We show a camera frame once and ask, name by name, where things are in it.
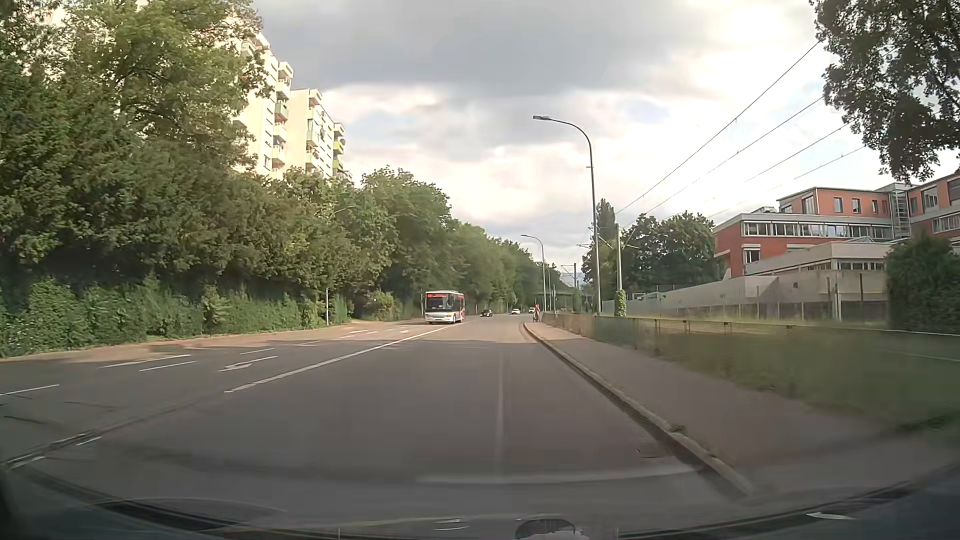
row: apartment building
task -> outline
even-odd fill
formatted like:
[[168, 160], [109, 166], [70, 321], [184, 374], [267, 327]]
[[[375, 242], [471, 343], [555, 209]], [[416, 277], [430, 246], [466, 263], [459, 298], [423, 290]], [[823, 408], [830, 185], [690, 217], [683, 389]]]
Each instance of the apartment building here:
[[847, 239], [889, 242], [910, 235], [906, 184], [868, 189], [810, 187], [738, 214], [713, 229], [714, 253], [728, 277], [747, 266], [818, 244]]
[[910, 227], [951, 239], [960, 249], [960, 173], [953, 173], [907, 191]]
[[326, 177], [344, 172], [344, 126], [330, 118], [316, 88], [291, 92], [288, 128], [287, 167], [318, 171]]
[[270, 95], [263, 97], [258, 91], [247, 96], [247, 107], [234, 118], [247, 127], [252, 139], [247, 151], [255, 161], [254, 172], [264, 176], [280, 178], [286, 166], [287, 121], [290, 117], [288, 100], [290, 84], [294, 79], [293, 68], [274, 55], [263, 34], [237, 45], [240, 52], [252, 56], [262, 51], [263, 67], [267, 72], [267, 87], [272, 88]]

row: cloud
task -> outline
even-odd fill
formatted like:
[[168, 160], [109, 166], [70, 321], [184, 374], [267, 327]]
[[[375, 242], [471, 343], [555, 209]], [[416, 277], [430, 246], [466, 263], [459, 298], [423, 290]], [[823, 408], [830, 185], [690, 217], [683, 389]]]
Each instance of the cloud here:
[[[722, 220], [806, 185], [876, 187], [876, 154], [822, 104], [706, 175], [808, 105], [830, 62], [819, 48], [694, 159], [628, 208], [747, 106], [814, 43], [806, 0], [257, 0], [264, 33], [318, 87], [347, 128], [356, 177], [384, 164], [449, 196], [489, 233], [539, 236], [547, 258], [580, 260], [588, 241], [589, 135], [596, 196], [621, 225], [654, 211]], [[955, 160], [945, 168], [955, 167]], [[539, 254], [536, 242], [521, 242]]]

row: road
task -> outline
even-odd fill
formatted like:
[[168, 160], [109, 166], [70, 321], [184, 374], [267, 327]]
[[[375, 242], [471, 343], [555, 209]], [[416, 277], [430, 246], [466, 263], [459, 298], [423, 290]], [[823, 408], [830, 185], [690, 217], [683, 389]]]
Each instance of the road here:
[[114, 497], [250, 504], [247, 517], [271, 524], [642, 517], [724, 501], [526, 335], [528, 319], [350, 325], [120, 362], [2, 362], [0, 450], [68, 439], [18, 470]]

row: green shrubbery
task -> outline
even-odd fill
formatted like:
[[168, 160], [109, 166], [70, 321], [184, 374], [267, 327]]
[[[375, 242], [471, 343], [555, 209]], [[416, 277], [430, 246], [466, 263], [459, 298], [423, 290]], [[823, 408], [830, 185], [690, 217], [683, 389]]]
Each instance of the green shrubbery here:
[[886, 268], [892, 328], [960, 333], [960, 258], [946, 238], [904, 240]]
[[[3, 292], [11, 292], [8, 286]], [[150, 278], [127, 286], [91, 285], [77, 293], [52, 278], [31, 283], [0, 303], [0, 356], [116, 345], [212, 333], [284, 331], [325, 326], [324, 301], [288, 294], [254, 297], [208, 286], [190, 298]], [[347, 303], [331, 298], [331, 324], [349, 320]]]

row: high-rise building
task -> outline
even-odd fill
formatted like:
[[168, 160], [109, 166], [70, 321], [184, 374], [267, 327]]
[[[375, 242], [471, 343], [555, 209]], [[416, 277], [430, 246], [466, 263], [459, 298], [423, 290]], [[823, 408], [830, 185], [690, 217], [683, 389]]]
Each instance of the high-rise building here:
[[270, 42], [257, 34], [253, 39], [238, 45], [240, 52], [253, 55], [255, 51], [263, 53], [263, 67], [267, 72], [267, 87], [272, 88], [268, 97], [252, 91], [247, 96], [247, 107], [234, 120], [247, 127], [252, 136], [248, 143], [248, 153], [255, 161], [254, 172], [273, 178], [280, 178], [287, 166], [287, 121], [290, 118], [290, 84], [294, 71], [290, 64], [276, 58], [270, 48]]
[[344, 153], [344, 126], [330, 118], [319, 90], [291, 92], [287, 127], [287, 167], [317, 171], [325, 177], [344, 172], [340, 161]]

